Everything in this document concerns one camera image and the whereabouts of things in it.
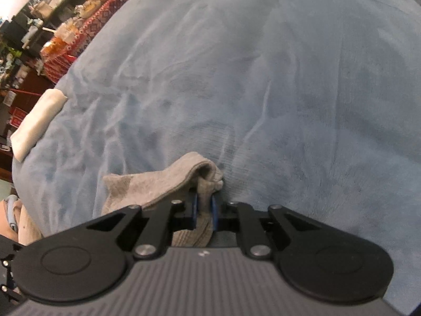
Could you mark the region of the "grey knitted garment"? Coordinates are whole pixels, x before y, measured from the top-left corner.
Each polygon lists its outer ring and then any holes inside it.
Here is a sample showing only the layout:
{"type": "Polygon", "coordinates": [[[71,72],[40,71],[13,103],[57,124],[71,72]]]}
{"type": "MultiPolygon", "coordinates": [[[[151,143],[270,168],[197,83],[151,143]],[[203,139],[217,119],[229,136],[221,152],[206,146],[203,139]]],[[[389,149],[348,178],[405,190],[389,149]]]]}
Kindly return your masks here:
{"type": "Polygon", "coordinates": [[[186,153],[163,170],[103,177],[108,191],[101,214],[106,215],[129,205],[151,210],[165,198],[180,200],[195,188],[198,193],[198,219],[194,230],[175,232],[172,245],[202,248],[213,234],[210,212],[211,195],[223,187],[223,172],[197,152],[186,153]]]}

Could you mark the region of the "blue fleece duvet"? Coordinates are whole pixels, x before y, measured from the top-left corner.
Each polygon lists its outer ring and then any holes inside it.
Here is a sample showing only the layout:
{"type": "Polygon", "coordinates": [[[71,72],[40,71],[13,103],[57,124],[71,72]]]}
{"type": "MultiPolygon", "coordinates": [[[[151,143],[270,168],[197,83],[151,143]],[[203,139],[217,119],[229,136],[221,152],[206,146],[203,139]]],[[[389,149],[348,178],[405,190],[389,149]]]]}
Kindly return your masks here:
{"type": "Polygon", "coordinates": [[[57,83],[13,181],[44,235],[100,216],[104,177],[189,152],[224,197],[385,248],[420,302],[420,0],[129,0],[57,83]]]}

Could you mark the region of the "white folded cloth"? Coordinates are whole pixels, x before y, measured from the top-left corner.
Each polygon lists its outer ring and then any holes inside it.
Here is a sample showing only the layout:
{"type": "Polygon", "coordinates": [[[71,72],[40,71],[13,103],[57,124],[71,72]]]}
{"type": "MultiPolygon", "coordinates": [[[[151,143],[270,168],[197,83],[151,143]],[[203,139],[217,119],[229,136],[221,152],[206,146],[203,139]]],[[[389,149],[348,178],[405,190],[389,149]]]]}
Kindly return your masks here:
{"type": "Polygon", "coordinates": [[[56,88],[47,89],[41,95],[10,138],[14,158],[19,163],[23,162],[66,102],[67,97],[56,88]]]}

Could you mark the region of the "red patterned tablecloth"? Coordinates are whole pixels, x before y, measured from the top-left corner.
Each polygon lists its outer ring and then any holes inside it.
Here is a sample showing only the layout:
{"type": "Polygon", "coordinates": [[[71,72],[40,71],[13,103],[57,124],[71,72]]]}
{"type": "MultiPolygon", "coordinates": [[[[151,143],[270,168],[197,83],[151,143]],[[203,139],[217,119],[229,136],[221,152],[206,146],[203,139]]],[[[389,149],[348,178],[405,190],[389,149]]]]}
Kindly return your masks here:
{"type": "Polygon", "coordinates": [[[65,41],[54,36],[41,49],[43,72],[53,83],[57,83],[70,69],[73,62],[85,51],[98,32],[111,17],[129,0],[107,0],[87,19],[81,20],[81,26],[65,41]]]}

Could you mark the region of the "dark shelf unit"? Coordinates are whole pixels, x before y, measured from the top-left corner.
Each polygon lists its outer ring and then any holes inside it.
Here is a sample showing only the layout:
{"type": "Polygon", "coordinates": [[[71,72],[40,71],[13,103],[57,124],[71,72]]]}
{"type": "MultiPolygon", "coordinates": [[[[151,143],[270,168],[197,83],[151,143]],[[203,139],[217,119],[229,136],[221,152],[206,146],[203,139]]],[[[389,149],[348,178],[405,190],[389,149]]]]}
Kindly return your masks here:
{"type": "Polygon", "coordinates": [[[63,22],[85,0],[29,0],[11,20],[1,24],[1,38],[23,53],[37,57],[63,22]]]}

